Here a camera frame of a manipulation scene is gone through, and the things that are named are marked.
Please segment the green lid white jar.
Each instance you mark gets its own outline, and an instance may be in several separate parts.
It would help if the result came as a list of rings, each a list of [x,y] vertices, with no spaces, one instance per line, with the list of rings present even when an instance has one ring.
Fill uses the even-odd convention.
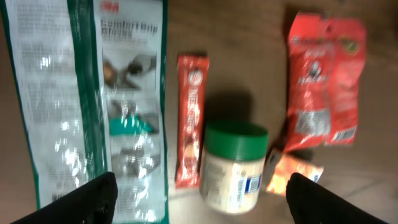
[[[206,124],[200,168],[200,195],[213,210],[240,215],[259,196],[268,132],[247,121],[213,120]]]

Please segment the red snack bag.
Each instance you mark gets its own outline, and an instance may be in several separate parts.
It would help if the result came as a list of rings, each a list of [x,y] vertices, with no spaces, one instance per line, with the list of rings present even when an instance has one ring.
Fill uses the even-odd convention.
[[[298,13],[288,38],[286,152],[351,145],[358,128],[366,29],[357,19]]]

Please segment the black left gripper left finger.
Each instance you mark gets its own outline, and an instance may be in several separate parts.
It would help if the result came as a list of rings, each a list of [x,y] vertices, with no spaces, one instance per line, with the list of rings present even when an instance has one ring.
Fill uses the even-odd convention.
[[[12,224],[112,224],[117,197],[115,174],[105,172]]]

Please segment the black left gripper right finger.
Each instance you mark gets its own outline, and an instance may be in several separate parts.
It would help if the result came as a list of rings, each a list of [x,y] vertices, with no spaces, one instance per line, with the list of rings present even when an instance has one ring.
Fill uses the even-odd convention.
[[[295,224],[387,224],[296,172],[285,197]]]

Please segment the green white gloves package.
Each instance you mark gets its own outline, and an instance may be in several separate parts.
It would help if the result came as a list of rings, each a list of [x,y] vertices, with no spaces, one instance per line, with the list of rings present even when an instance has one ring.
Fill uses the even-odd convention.
[[[168,223],[166,1],[1,2],[37,208],[112,172],[113,223]]]

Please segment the red Nescafe stick sachet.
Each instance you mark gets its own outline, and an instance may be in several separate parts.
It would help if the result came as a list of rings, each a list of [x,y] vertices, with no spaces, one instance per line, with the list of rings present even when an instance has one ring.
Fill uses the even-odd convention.
[[[178,56],[178,143],[175,188],[199,184],[203,146],[205,87],[210,59],[206,56]]]

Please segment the orange small box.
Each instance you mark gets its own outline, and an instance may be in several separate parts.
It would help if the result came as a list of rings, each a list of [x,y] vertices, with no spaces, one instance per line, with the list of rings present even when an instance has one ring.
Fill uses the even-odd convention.
[[[323,171],[324,167],[273,149],[264,166],[262,188],[268,193],[285,196],[287,183],[293,173],[302,174],[317,183]]]

